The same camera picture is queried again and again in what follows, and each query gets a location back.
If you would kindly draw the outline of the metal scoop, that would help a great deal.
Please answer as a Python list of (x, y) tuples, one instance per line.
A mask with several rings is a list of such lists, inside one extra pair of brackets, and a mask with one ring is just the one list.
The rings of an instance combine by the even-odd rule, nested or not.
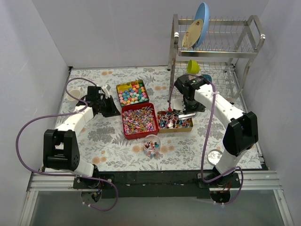
[(193, 112), (193, 113), (183, 113), (183, 112), (180, 112), (178, 114), (178, 119), (179, 120), (186, 120), (186, 119), (190, 119), (190, 118), (194, 118), (195, 116), (197, 116), (197, 112)]

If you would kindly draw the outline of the red tin of swirl lollipops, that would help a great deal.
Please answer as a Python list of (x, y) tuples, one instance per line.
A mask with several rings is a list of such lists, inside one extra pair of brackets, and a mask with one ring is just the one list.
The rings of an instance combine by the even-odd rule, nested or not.
[(157, 116), (152, 103), (124, 106), (121, 116), (124, 136), (128, 140), (158, 134)]

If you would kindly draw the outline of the clear glass jar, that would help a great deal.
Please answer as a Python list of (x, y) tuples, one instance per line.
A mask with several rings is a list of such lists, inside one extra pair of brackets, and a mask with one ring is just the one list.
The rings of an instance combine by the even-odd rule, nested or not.
[(148, 135), (143, 140), (143, 150), (146, 156), (156, 157), (160, 152), (161, 141), (157, 135)]

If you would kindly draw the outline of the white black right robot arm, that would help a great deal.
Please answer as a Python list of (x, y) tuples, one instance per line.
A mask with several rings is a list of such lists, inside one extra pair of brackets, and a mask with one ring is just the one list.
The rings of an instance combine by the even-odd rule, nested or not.
[[(201, 179), (204, 183), (214, 183), (218, 187), (226, 186), (230, 181), (230, 174), (241, 169), (238, 162), (247, 150), (258, 142), (257, 116), (253, 112), (244, 112), (216, 91), (212, 82), (203, 76), (189, 79), (190, 74), (178, 77), (174, 86), (188, 101), (196, 101), (210, 110), (210, 118), (201, 158)], [(223, 137), (224, 152), (214, 166), (211, 175), (204, 176), (204, 157), (213, 117), (219, 119), (226, 131)]]

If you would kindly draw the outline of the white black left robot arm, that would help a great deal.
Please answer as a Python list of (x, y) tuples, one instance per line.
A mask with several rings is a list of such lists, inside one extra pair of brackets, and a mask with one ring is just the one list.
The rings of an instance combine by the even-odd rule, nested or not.
[(110, 89), (109, 85), (89, 86), (87, 94), (78, 100), (73, 115), (57, 128), (44, 133), (44, 167), (84, 176), (84, 183), (89, 188), (99, 185), (100, 177), (94, 173), (94, 165), (80, 158), (77, 136), (97, 114), (105, 118), (120, 115)]

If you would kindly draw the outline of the green tin of star candies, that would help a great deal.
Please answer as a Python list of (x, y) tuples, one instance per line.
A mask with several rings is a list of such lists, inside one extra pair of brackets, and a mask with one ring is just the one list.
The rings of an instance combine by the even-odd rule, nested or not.
[(150, 101), (145, 84), (141, 79), (118, 84), (116, 90), (121, 107)]

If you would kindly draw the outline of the teal white bowl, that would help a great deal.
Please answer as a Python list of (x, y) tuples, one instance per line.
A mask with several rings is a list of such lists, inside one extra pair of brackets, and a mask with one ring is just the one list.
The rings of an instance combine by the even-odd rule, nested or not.
[(208, 74), (203, 74), (202, 75), (206, 80), (208, 80), (209, 82), (212, 82), (212, 77)]

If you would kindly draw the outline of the white cup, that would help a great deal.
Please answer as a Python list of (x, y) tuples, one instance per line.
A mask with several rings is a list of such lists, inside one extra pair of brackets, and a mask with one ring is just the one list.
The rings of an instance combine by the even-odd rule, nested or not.
[(74, 107), (77, 103), (77, 99), (81, 99), (84, 96), (83, 88), (69, 90), (67, 93), (67, 99), (72, 107)]

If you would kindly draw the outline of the green bowl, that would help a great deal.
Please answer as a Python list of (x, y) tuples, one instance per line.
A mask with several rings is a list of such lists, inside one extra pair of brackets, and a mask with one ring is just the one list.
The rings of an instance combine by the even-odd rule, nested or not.
[(198, 74), (200, 71), (200, 67), (195, 60), (190, 60), (187, 64), (186, 72), (190, 74)]

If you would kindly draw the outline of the glass jar lid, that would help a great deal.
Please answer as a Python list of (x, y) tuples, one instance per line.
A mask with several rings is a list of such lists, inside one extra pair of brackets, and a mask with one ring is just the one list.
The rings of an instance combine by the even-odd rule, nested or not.
[(222, 154), (223, 154), (223, 152), (221, 150), (218, 150), (218, 149), (211, 150), (207, 154), (208, 162), (211, 165), (215, 166), (219, 162), (219, 160), (221, 159)]

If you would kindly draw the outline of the steel dish rack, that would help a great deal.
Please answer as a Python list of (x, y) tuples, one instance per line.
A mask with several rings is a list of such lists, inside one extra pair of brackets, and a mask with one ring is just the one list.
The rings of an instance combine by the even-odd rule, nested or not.
[(241, 81), (236, 81), (237, 92), (231, 94), (229, 102), (234, 103), (241, 96), (249, 69), (261, 50), (266, 35), (257, 15), (248, 18), (214, 18), (209, 20), (206, 37), (199, 47), (185, 48), (182, 40), (193, 18), (179, 18), (173, 15), (170, 50), (167, 69), (170, 85), (175, 78), (175, 67), (187, 65), (190, 59), (202, 64), (224, 65), (224, 72), (230, 73), (240, 59), (247, 61)]

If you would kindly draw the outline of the cream plate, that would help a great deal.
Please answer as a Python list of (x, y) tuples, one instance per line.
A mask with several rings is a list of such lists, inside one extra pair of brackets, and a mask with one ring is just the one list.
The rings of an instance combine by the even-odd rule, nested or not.
[(183, 40), (182, 48), (190, 49), (199, 39), (203, 28), (203, 20), (198, 19), (194, 21), (186, 30)]

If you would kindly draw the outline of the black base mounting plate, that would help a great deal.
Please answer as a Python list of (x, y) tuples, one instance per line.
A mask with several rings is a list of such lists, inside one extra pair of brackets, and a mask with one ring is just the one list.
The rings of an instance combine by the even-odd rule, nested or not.
[(103, 171), (94, 174), (108, 180), (120, 198), (130, 197), (196, 197), (209, 199), (210, 189), (222, 190), (224, 185), (239, 188), (237, 173), (210, 184), (204, 183), (198, 170), (165, 171)]

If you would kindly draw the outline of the blue plate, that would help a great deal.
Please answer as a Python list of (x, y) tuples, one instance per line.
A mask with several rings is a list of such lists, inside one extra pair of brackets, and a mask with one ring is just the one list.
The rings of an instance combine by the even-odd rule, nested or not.
[(198, 41), (192, 46), (193, 49), (198, 48), (202, 42), (204, 41), (207, 31), (208, 31), (208, 27), (209, 27), (209, 19), (210, 19), (210, 10), (208, 5), (205, 2), (202, 2), (196, 12), (195, 15), (195, 21), (201, 19), (203, 20), (203, 28), (202, 28), (202, 32), (200, 34), (200, 37), (198, 39)]

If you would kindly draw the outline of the aluminium frame rail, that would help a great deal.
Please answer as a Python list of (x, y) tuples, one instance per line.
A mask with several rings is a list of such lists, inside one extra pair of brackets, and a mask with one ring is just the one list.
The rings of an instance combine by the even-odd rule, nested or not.
[(74, 176), (71, 173), (51, 172), (54, 176), (32, 173), (27, 191), (78, 191), (73, 188)]

